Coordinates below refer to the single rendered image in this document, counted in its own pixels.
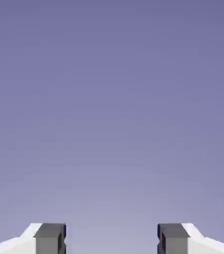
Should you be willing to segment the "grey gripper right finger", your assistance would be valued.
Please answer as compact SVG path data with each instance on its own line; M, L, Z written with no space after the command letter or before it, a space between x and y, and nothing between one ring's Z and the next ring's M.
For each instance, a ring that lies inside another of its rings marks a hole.
M224 254L224 243L205 237L193 223L159 223L157 254Z

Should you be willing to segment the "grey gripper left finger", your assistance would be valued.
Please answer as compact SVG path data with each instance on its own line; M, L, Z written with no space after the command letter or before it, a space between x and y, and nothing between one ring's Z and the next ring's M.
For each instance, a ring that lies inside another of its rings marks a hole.
M67 254L65 223L31 223L18 237L0 242L0 254Z

